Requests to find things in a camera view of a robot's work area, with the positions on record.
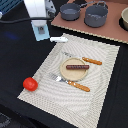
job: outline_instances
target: table surface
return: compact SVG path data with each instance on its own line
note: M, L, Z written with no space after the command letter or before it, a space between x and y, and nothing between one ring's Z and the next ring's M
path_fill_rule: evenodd
M53 0L56 14L59 12L59 7L66 2L66 0ZM22 2L3 19L15 20L24 17L28 17L28 13ZM97 128L128 128L128 44L58 28L52 26L51 21L47 24L51 37L59 37L67 33L120 46ZM23 90L24 79L34 75L55 44L49 39L37 42L30 21L9 25L0 24L0 104L23 116L35 119L46 127L75 128L17 98Z

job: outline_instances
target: saucepan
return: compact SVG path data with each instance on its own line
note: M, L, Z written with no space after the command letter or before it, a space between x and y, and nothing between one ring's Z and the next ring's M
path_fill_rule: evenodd
M64 4L60 7L61 18L68 21L76 20L80 16L80 8L94 2L95 1L91 1L81 5L75 3Z
M122 13L121 17L123 19L124 27L128 30L128 8L125 8Z
M99 1L96 5L89 6L85 12L84 22L91 27L100 27L105 24L108 9L105 7L105 1Z

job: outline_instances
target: red tomato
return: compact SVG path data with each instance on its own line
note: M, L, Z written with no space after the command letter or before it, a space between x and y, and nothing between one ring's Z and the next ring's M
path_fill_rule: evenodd
M35 91L38 87L38 83L31 77L28 77L23 82L23 87L29 91Z

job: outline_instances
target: plate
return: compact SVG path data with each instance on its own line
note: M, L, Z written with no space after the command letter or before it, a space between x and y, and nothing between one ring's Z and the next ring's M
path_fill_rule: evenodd
M79 58L66 59L60 65L60 73L64 79L70 80L70 81L79 81L79 80L82 80L87 75L88 70L85 70L85 69L70 70L66 68L67 65L86 65L86 63L85 61Z

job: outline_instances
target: wire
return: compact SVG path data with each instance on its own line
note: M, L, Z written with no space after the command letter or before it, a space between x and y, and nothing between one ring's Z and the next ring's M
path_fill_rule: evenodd
M53 20L54 17L31 17L31 18L23 18L23 19L18 19L18 20L13 20L13 21L3 21L0 20L0 23L3 24L14 24L14 23L19 23L19 22L24 22L24 21L29 21L29 20Z

